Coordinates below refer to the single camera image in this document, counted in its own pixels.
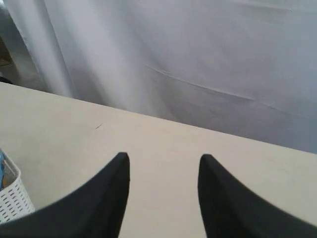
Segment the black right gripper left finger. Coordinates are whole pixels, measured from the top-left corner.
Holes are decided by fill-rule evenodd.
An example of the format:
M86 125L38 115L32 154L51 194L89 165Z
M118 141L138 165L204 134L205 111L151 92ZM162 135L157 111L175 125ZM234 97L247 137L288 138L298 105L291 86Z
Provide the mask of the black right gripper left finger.
M130 160L118 153L84 185L0 227L2 238L117 238L126 210Z

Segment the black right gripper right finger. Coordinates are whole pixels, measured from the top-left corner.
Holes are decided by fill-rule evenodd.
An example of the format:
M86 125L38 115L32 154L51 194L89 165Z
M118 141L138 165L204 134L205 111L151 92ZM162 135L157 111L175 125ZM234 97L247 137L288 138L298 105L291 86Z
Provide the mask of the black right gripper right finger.
M261 198L210 154L199 163L198 198L209 238L315 238L317 228Z

